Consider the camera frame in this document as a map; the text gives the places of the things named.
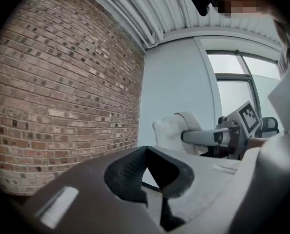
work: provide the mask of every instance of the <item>white wall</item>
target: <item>white wall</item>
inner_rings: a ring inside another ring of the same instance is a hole
[[[195,112],[203,129],[213,129],[221,113],[219,89],[201,43],[168,42],[146,53],[138,145],[155,145],[152,123],[180,111]]]

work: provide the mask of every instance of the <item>white fabric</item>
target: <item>white fabric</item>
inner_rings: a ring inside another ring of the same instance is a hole
[[[158,147],[193,155],[201,155],[208,151],[207,147],[187,144],[181,139],[181,134],[184,131],[202,130],[193,112],[180,112],[164,117],[154,121],[152,127]]]

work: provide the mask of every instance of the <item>gray surface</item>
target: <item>gray surface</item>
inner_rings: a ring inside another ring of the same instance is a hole
[[[233,179],[240,161],[189,155],[155,147],[184,163],[195,173],[191,187],[179,198],[170,199],[173,215],[190,221],[202,213]]]
[[[289,190],[290,135],[275,136],[248,151],[215,201],[173,234],[253,233]]]
[[[79,194],[55,228],[64,234],[158,234],[161,227],[153,221],[143,203],[123,201],[115,196],[104,181],[106,168],[115,160],[138,148],[88,160],[72,167],[57,179],[42,187],[24,205],[35,215],[64,186],[79,190]],[[40,222],[38,229],[44,225]]]

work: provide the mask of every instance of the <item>brick wall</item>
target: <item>brick wall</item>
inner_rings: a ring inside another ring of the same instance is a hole
[[[93,0],[24,0],[0,32],[0,186],[31,195],[137,144],[144,53]]]

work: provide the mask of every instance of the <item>window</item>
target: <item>window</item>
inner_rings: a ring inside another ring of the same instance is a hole
[[[246,81],[219,81],[222,115],[227,116],[248,100],[253,103],[249,84]]]
[[[252,75],[280,79],[280,73],[275,63],[251,57],[244,57],[244,60]]]
[[[229,115],[249,100],[259,117],[276,118],[282,131],[282,124],[268,99],[280,81],[276,63],[239,51],[207,53],[218,81],[222,115]]]
[[[216,74],[229,73],[229,74],[244,74],[244,71],[239,65],[236,56],[232,55],[209,55],[208,56],[212,68]]]

